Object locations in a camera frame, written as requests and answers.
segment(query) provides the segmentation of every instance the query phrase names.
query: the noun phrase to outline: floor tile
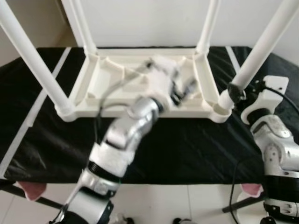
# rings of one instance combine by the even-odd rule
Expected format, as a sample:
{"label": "floor tile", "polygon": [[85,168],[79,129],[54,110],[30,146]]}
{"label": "floor tile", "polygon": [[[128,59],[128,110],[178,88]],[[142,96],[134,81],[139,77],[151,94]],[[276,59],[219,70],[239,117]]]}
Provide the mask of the floor tile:
{"label": "floor tile", "polygon": [[44,224],[55,218],[58,210],[15,196],[2,224]]}
{"label": "floor tile", "polygon": [[[238,201],[241,201],[247,198],[248,195],[241,193],[238,197]],[[251,223],[260,223],[261,219],[266,217],[266,211],[263,208],[263,202],[252,204],[241,208],[237,212],[237,217],[240,223],[242,224],[251,224]]]}
{"label": "floor tile", "polygon": [[186,185],[124,184],[112,201],[113,214],[123,213],[136,224],[171,224],[176,217],[190,217]]}
{"label": "floor tile", "polygon": [[58,203],[65,203],[76,184],[47,184],[43,197]]}
{"label": "floor tile", "polygon": [[14,195],[0,191],[0,224],[2,223],[8,209],[13,201]]}
{"label": "floor tile", "polygon": [[[230,185],[189,185],[189,197],[192,220],[199,224],[232,224],[229,213],[224,214],[221,209],[228,206]],[[236,201],[241,189],[235,187],[233,202]]]}

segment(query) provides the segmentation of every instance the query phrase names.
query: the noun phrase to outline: white plastic tray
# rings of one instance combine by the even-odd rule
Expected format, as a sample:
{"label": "white plastic tray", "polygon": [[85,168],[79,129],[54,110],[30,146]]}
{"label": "white plastic tray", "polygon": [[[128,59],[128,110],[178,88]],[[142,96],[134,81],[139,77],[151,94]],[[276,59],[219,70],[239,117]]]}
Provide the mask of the white plastic tray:
{"label": "white plastic tray", "polygon": [[[218,113],[214,105],[219,93],[205,55],[195,55],[195,49],[99,49],[98,55],[89,55],[81,68],[79,76],[70,94],[74,103],[76,117],[95,117],[99,112],[102,94],[114,83],[124,79],[145,60],[155,54],[175,60],[181,68],[177,80],[178,87],[194,77],[198,89],[179,107],[172,107],[163,117],[168,118],[210,118],[223,122],[230,115]],[[136,96],[142,95],[146,88],[143,74],[111,94],[105,104],[131,104]],[[103,117],[117,117],[123,108],[113,107],[103,112]]]}

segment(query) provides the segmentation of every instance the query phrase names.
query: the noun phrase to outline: black tablecloth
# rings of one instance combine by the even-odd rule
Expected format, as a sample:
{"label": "black tablecloth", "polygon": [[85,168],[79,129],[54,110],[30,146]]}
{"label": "black tablecloth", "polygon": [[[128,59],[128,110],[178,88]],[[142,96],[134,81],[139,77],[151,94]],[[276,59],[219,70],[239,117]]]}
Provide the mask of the black tablecloth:
{"label": "black tablecloth", "polygon": [[[50,70],[63,48],[42,48],[38,52]],[[250,52],[247,47],[233,47],[239,64]],[[84,61],[81,48],[72,48],[57,81],[69,95]],[[219,91],[226,89],[235,70],[224,47],[212,47],[208,55]],[[299,68],[270,55],[257,76],[289,77],[286,95],[299,105]],[[41,87],[21,58],[0,68],[0,159],[7,152],[23,120],[41,91]],[[283,101],[276,114],[293,132],[299,143],[299,118]],[[103,134],[112,119],[102,121]],[[85,167],[94,142],[92,118],[63,122],[53,103],[46,98],[32,128],[28,129],[15,153],[5,177],[15,181],[76,182]],[[123,183],[198,184],[231,183],[234,168],[236,182],[263,181],[263,162],[249,128],[235,110],[223,124],[208,119],[160,119],[142,140]]]}

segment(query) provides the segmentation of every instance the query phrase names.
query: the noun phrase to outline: white wall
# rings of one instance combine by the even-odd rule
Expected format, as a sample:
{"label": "white wall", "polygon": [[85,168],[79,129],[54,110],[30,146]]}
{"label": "white wall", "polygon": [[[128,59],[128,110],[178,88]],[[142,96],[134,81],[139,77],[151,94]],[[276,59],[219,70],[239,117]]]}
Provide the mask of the white wall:
{"label": "white wall", "polygon": [[[50,47],[66,23],[55,0],[7,0],[15,16],[36,47]],[[0,27],[0,66],[19,57]]]}
{"label": "white wall", "polygon": [[[63,0],[79,46],[70,0]],[[81,0],[97,46],[194,46],[209,0]],[[223,0],[211,45],[253,47],[281,0]],[[299,63],[299,18],[274,52]]]}

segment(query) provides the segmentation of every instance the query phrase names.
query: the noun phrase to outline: white robotic arm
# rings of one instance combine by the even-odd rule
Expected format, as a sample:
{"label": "white robotic arm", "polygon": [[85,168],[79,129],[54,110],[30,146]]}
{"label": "white robotic arm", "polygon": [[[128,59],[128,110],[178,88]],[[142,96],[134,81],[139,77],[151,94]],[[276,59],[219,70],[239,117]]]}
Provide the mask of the white robotic arm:
{"label": "white robotic arm", "polygon": [[[264,81],[266,86],[282,93],[288,84],[285,77],[267,76]],[[266,211],[275,219],[299,223],[299,145],[281,119],[273,114],[281,101],[280,96],[264,89],[241,117],[250,124],[262,152]]]}
{"label": "white robotic arm", "polygon": [[107,224],[113,209],[110,198],[119,188],[142,137],[160,113],[179,105],[196,87],[196,81],[191,80],[182,92],[176,88],[179,69],[173,60],[155,56],[148,69],[146,94],[114,120],[100,144],[93,145],[76,188],[51,223]]}

